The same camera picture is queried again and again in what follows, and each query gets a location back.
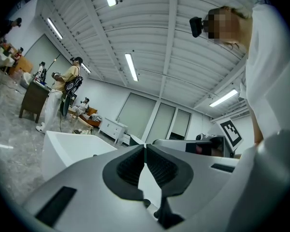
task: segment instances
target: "cushion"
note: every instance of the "cushion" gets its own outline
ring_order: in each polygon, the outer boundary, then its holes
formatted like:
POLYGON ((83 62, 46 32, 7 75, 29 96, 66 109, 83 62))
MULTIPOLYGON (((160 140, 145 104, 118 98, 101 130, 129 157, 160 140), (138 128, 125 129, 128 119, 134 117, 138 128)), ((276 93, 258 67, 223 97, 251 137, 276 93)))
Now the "cushion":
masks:
POLYGON ((91 108, 91 107, 88 107, 88 115, 90 116, 90 115, 92 115, 92 114, 95 114, 97 112, 97 110, 96 109, 94 109, 94 108, 91 108))

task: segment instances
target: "person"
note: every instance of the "person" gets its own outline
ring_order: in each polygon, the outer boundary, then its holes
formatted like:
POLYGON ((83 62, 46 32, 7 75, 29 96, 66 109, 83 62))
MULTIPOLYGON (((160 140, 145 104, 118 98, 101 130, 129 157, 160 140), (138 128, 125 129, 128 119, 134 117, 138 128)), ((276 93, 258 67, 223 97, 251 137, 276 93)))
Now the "person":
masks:
POLYGON ((38 69, 38 72, 35 74, 35 77, 37 80, 39 81, 41 80, 42 82, 45 82, 46 74, 43 73, 43 70, 45 70, 45 62, 41 62, 39 64, 39 69, 38 69))
POLYGON ((75 112, 75 115, 73 116, 73 118, 77 118, 86 112, 88 108, 88 102, 89 102, 89 99, 85 98, 84 102, 81 102, 79 106, 74 106, 72 108, 72 110, 75 112))
POLYGON ((286 129, 279 124, 265 97, 272 84, 290 67, 290 32, 275 7, 257 4, 251 17, 227 6, 212 9, 203 29, 214 42, 241 44, 246 49, 246 83, 241 84, 240 96, 246 99, 250 110, 255 145, 286 129))
MULTIPOLYGON (((13 54, 11 55, 11 58, 15 60, 15 62, 14 62, 14 64, 13 64, 13 67, 15 67, 15 66, 17 65, 18 60, 20 59, 21 54, 23 53, 23 51, 24 51, 24 49, 21 47, 21 48, 18 49, 18 51, 17 51, 14 55, 13 55, 13 54)), ((5 72, 6 75, 9 74, 10 68, 11 68, 11 67, 8 67, 8 68, 6 69, 6 72, 5 72)))
POLYGON ((21 26, 22 19, 17 18, 15 21, 4 20, 3 23, 0 25, 0 43, 1 39, 8 34, 12 28, 21 26))
POLYGON ((36 126, 36 130, 41 133, 46 133, 51 129, 51 126, 55 120, 57 111, 60 106, 61 97, 63 92, 65 92, 65 84, 72 81, 77 76, 80 76, 81 70, 80 66, 83 63, 81 57, 77 57, 73 60, 72 66, 63 74, 56 75, 52 74, 52 77, 55 79, 55 83, 52 86, 52 90, 49 93, 49 97, 46 104, 45 110, 45 122, 41 123, 41 126, 36 126))

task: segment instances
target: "marble floor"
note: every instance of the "marble floor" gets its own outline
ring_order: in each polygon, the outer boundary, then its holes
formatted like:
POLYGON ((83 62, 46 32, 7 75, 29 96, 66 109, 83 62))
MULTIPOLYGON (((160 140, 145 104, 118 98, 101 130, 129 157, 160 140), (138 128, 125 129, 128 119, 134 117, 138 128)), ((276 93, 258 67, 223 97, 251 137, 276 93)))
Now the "marble floor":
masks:
MULTIPOLYGON (((34 120, 36 115, 24 111, 19 118, 20 106, 26 89, 16 85, 13 79, 0 71, 0 184, 18 204, 43 184, 41 172, 42 148, 44 134, 36 131, 34 120)), ((42 110, 39 123, 44 121, 42 110)), ((59 112, 52 131, 60 131, 59 112)), ((74 129, 85 129, 80 122, 61 117, 61 131, 71 133, 74 129)), ((124 145, 115 145, 114 140, 103 133, 99 136, 117 149, 124 145)))

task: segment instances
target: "ceiling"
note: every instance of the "ceiling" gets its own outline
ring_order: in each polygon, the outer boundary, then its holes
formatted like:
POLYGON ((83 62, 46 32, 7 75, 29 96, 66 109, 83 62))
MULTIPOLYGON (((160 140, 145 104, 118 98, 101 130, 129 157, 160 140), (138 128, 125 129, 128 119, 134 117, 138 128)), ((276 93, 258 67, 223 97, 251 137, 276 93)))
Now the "ceiling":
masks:
POLYGON ((204 18, 210 9, 223 5, 249 13, 252 1, 118 0, 109 7, 106 0, 38 0, 37 15, 45 24, 52 19, 63 36, 56 40, 65 54, 80 55, 92 71, 90 78, 217 118, 245 107, 238 95, 209 106, 233 88, 240 90, 245 50, 213 43, 203 33, 193 38, 189 19, 204 18), (125 53, 132 54, 138 82, 125 53))

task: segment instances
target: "white dresser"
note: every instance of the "white dresser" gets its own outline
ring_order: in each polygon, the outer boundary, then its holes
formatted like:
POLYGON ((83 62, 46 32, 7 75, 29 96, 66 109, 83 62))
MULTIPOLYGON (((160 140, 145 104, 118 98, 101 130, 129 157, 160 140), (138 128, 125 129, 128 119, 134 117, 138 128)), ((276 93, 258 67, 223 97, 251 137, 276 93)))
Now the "white dresser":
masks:
POLYGON ((114 138, 116 144, 118 139, 123 137, 124 132, 127 128, 128 127, 126 125, 118 123, 115 120, 104 118, 98 133, 102 131, 105 134, 109 135, 110 137, 114 138))

